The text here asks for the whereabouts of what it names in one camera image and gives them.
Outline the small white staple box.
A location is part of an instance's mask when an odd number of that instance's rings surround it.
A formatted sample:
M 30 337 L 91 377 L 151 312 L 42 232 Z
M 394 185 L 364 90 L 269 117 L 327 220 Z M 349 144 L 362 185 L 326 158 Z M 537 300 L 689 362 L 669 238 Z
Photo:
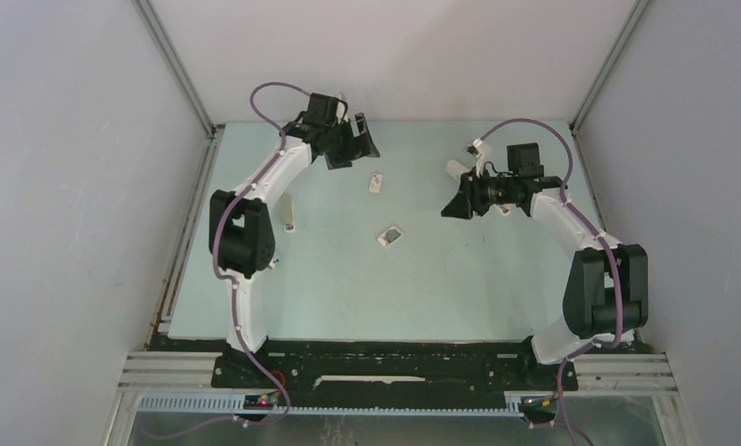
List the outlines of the small white staple box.
M 368 190 L 373 194 L 380 194 L 382 191 L 384 176 L 380 173 L 374 173 L 371 176 Z

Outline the white staple box barcode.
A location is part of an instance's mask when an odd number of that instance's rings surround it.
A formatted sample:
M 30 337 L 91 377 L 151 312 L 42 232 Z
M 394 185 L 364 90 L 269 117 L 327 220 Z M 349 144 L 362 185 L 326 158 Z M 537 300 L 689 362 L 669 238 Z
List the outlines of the white staple box barcode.
M 377 241 L 383 247 L 388 247 L 404 235 L 404 232 L 397 226 L 390 226 L 384 230 L 378 237 Z

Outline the beige stapler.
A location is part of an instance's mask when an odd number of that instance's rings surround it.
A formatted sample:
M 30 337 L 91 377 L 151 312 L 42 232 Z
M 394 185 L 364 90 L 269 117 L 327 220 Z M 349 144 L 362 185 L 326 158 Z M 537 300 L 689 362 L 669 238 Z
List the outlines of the beige stapler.
M 293 197 L 290 193 L 284 192 L 281 196 L 281 201 L 281 213 L 284 231 L 294 232 L 296 230 L 296 219 Z

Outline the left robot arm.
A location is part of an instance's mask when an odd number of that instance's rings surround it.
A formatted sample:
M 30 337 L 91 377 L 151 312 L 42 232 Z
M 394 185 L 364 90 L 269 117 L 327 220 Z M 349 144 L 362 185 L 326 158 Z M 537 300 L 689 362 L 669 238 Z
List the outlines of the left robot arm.
M 208 249 L 215 275 L 229 292 L 227 342 L 244 353 L 233 373 L 248 387 L 262 385 L 270 374 L 269 361 L 256 351 L 268 337 L 257 282 L 276 254 L 271 211 L 318 158 L 335 170 L 380 155 L 365 114 L 350 116 L 341 96 L 311 93 L 304 111 L 274 128 L 277 145 L 258 169 L 231 190 L 215 190 L 209 201 Z

